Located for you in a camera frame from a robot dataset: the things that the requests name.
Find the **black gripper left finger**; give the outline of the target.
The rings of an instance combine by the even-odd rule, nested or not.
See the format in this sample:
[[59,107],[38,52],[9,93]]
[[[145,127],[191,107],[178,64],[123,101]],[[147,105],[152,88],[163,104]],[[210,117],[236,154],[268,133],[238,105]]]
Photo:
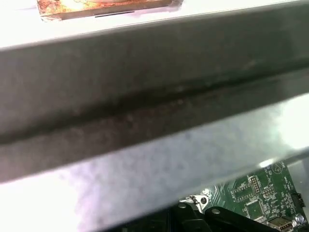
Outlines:
[[160,211],[136,220],[132,225],[132,232],[166,232],[168,211]]

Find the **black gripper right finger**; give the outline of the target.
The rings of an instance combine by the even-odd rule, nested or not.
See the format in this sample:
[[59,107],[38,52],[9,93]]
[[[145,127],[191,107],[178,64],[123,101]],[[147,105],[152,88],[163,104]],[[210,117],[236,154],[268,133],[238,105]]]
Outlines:
[[204,213],[189,204],[169,209],[170,232],[273,232],[274,229],[222,207],[208,208]]

